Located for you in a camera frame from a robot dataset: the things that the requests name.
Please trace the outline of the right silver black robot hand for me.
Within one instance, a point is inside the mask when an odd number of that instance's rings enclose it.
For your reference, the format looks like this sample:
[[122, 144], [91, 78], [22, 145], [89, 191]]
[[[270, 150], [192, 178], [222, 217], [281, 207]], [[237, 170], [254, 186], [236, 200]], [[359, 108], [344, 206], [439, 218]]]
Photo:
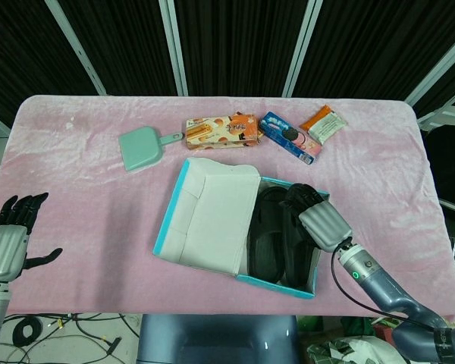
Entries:
[[281, 205], [294, 217], [302, 235], [332, 253], [353, 241], [353, 231], [336, 208], [308, 184], [292, 184]]

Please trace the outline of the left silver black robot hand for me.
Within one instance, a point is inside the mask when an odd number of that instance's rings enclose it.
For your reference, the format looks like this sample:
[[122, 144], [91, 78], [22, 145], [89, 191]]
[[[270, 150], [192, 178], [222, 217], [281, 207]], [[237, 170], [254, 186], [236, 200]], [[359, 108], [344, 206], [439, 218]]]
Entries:
[[29, 258], [28, 243], [41, 205], [48, 199], [47, 192], [19, 198], [12, 196], [0, 210], [0, 284], [7, 284], [20, 277], [22, 271], [56, 260], [62, 248], [46, 256]]

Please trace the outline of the black rubber slipper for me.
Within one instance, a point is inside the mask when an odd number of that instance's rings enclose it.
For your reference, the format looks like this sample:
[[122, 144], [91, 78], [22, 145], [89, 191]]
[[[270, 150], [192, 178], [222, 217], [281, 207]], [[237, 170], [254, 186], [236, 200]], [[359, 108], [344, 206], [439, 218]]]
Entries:
[[282, 245], [285, 281], [288, 287], [306, 290], [312, 274], [312, 259], [318, 252], [312, 236], [288, 207], [283, 207]]
[[285, 209], [287, 189], [273, 186], [258, 194], [249, 226], [248, 274], [271, 284], [285, 272]]

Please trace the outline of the teal cardboard shoe box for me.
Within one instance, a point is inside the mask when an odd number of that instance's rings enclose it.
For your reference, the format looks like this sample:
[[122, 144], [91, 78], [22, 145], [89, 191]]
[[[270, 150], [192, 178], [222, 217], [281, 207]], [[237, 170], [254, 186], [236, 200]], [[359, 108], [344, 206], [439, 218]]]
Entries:
[[252, 165], [225, 165], [207, 158], [187, 158], [182, 165], [152, 252], [165, 261], [213, 271], [238, 281], [292, 297], [315, 297], [321, 250], [314, 253], [306, 290], [248, 274], [247, 244], [256, 198], [273, 186], [294, 183], [262, 176]]

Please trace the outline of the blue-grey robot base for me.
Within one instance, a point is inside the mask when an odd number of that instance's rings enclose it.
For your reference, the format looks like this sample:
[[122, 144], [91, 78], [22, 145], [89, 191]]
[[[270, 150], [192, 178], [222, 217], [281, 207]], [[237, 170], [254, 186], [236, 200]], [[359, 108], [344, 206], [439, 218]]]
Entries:
[[301, 364], [292, 315], [145, 314], [136, 364]]

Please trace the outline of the blue cookie package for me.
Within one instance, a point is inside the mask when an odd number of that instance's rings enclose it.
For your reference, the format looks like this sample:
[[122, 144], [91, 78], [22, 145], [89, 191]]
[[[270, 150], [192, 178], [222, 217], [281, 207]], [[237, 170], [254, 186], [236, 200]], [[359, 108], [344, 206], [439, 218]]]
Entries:
[[259, 121], [259, 129], [270, 140], [307, 165], [311, 165], [322, 150], [322, 146], [306, 132], [295, 128], [271, 111]]

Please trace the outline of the orange biscuit box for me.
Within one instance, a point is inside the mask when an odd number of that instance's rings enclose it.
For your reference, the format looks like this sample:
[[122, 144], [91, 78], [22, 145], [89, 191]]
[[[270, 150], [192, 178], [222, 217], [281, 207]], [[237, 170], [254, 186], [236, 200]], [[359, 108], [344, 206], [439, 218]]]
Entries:
[[239, 112], [228, 116], [188, 119], [185, 131], [190, 150], [256, 146], [262, 135], [258, 118]]

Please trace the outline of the pink velvet tablecloth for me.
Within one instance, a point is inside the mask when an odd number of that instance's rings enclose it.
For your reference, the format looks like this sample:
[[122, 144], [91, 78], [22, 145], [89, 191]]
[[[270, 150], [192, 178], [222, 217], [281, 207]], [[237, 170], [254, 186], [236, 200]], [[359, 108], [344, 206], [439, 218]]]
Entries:
[[315, 297], [298, 299], [152, 254], [184, 160], [183, 143], [162, 160], [124, 169], [118, 137], [149, 125], [176, 133], [189, 118], [274, 112], [301, 124], [330, 105], [346, 127], [306, 165], [271, 140], [201, 150], [229, 165], [329, 193], [355, 240], [420, 303], [455, 317], [455, 261], [413, 109], [367, 99], [32, 96], [17, 112], [0, 167], [0, 209], [11, 196], [47, 192], [30, 256], [52, 263], [12, 282], [10, 313], [127, 312], [362, 315], [368, 297], [330, 256], [318, 264]]

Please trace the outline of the green plastic bag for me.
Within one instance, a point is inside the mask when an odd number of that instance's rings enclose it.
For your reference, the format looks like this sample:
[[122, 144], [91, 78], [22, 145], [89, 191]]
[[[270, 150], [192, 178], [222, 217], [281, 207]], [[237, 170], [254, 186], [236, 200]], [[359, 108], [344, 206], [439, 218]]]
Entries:
[[298, 315], [297, 328], [301, 333], [321, 332], [324, 330], [323, 318], [317, 315]]

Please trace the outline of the orange white wipes packet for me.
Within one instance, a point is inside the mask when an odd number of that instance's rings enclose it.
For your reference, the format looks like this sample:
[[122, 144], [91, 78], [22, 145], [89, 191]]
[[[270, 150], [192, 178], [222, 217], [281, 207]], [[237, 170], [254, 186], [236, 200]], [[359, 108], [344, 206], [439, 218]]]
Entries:
[[301, 124], [300, 128], [323, 145], [346, 125], [347, 122], [339, 114], [329, 105], [324, 105], [308, 121]]

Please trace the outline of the dark green cloth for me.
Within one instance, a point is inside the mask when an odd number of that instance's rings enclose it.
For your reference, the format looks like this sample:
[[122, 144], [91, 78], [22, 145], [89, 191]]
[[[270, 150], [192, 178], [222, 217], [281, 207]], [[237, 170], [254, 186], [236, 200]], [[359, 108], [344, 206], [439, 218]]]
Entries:
[[373, 336], [375, 330], [372, 327], [371, 319], [366, 317], [342, 317], [340, 319], [344, 335], [352, 336]]

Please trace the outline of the white plastic bag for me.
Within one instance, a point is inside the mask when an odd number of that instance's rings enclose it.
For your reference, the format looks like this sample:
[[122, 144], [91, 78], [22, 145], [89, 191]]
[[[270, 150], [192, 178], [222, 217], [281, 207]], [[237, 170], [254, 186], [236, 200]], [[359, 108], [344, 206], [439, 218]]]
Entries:
[[373, 336], [311, 344], [306, 352], [313, 364], [407, 364], [393, 346]]

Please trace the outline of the mint green plastic dustpan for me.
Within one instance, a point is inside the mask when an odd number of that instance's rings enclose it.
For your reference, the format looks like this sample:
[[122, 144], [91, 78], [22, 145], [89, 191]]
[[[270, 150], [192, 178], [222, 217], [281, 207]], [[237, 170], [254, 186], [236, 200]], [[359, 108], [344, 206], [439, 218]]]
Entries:
[[159, 162], [164, 146], [181, 141], [183, 133], [161, 135], [150, 126], [140, 127], [118, 137], [121, 156], [126, 171], [148, 167]]

